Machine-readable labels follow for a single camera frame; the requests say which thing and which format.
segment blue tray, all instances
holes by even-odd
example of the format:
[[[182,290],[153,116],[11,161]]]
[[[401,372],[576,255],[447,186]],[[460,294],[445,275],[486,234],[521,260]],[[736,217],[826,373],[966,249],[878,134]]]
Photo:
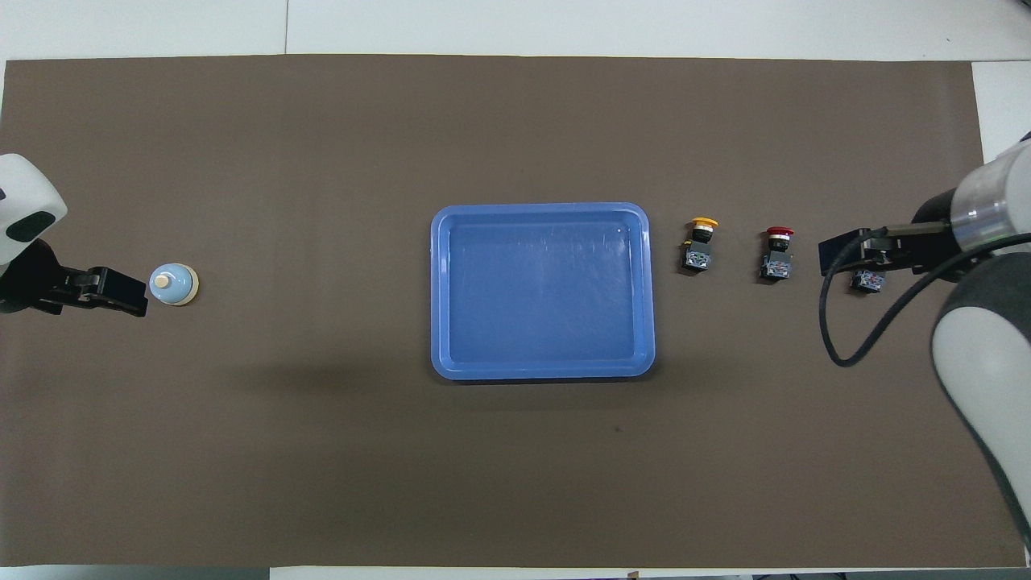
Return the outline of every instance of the blue tray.
[[[461,381],[644,373],[651,253],[633,203],[444,207],[430,233],[433,368]]]

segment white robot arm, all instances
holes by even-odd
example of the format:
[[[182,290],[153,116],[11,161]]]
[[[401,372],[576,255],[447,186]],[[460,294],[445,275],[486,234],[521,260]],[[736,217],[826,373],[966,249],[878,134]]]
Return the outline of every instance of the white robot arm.
[[[34,239],[68,213],[49,179],[29,160],[0,155],[0,267],[6,266]]]
[[[852,367],[937,277],[958,281],[931,338],[942,389],[977,441],[1031,547],[1031,133],[930,199],[913,223],[856,230],[821,243],[820,325],[831,360]],[[928,272],[857,353],[841,359],[827,331],[830,278],[841,269]]]
[[[62,266],[39,235],[68,212],[61,195],[21,155],[0,155],[0,313],[64,307],[146,314],[146,284],[104,266]]]

